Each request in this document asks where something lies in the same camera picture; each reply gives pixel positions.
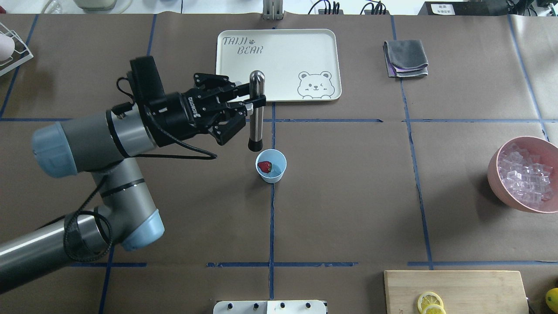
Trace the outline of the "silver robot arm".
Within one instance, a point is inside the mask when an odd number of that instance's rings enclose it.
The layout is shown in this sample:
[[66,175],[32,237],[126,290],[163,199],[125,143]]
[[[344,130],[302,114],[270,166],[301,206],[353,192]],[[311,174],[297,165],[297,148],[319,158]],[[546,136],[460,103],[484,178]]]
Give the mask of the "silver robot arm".
[[185,141],[202,134],[225,145],[246,125],[261,123],[265,76],[248,83],[215,74],[194,75],[194,88],[167,94],[157,70],[127,74],[131,102],[34,133],[34,157],[50,177],[90,173],[95,188],[75,210],[1,245],[5,294],[71,263],[105,257],[114,245],[134,251],[165,232],[138,166],[138,158],[213,160],[210,151]]

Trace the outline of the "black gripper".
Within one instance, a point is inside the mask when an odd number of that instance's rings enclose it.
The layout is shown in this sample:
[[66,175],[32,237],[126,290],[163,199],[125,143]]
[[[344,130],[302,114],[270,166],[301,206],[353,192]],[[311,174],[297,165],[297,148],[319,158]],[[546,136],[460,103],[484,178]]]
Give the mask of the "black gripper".
[[166,94],[158,73],[146,74],[146,126],[158,147],[209,134],[223,146],[246,126],[252,105],[266,97],[231,102],[250,94],[250,84],[231,83],[229,77],[194,74],[195,87]]

